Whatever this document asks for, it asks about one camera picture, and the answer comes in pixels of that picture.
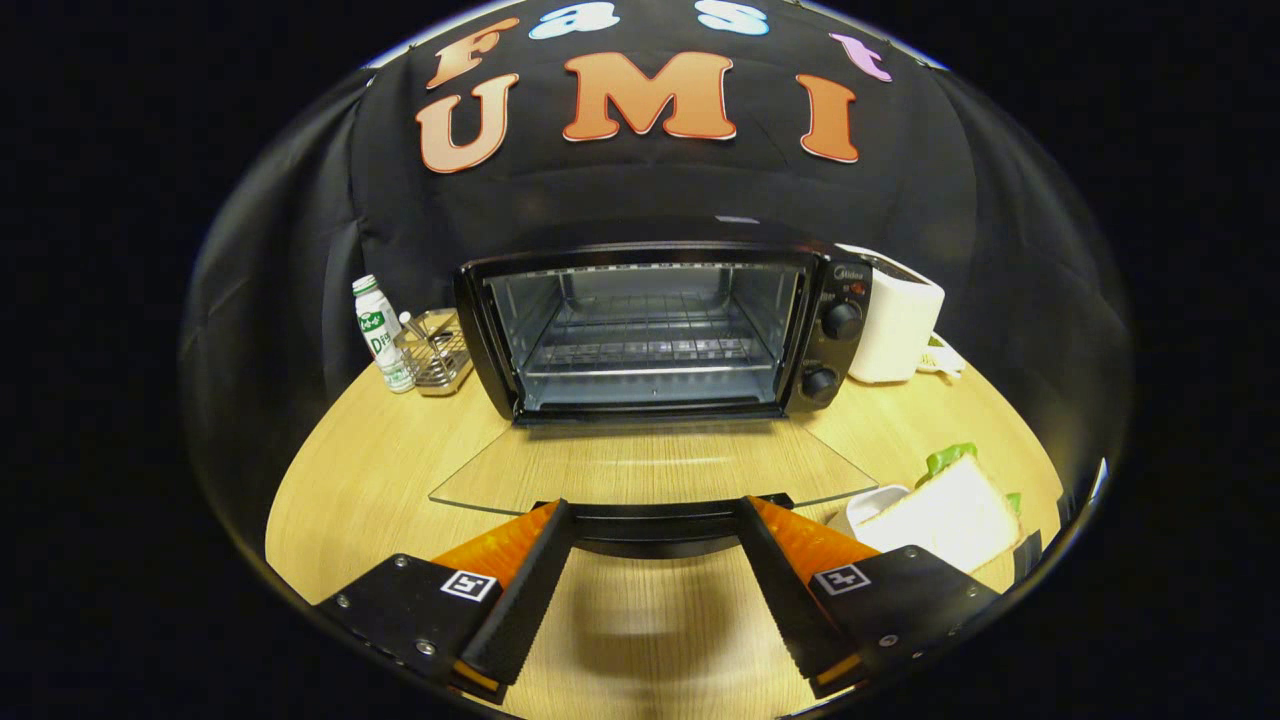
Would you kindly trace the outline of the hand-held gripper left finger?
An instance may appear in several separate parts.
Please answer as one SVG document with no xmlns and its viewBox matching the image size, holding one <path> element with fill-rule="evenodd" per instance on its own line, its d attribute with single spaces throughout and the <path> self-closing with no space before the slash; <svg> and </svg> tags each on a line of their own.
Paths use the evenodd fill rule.
<svg viewBox="0 0 1280 720">
<path fill-rule="evenodd" d="M 532 648 L 573 547 L 563 500 L 431 560 L 393 553 L 317 610 L 408 673 L 502 703 Z"/>
</svg>

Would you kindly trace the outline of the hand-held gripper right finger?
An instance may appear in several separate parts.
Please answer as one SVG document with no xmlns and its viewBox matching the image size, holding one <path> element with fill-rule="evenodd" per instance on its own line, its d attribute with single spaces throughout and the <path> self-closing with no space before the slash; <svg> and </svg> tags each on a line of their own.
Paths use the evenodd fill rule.
<svg viewBox="0 0 1280 720">
<path fill-rule="evenodd" d="M 998 592 L 928 550 L 878 551 L 756 496 L 739 541 L 817 698 L 884 683 L 955 644 Z"/>
</svg>

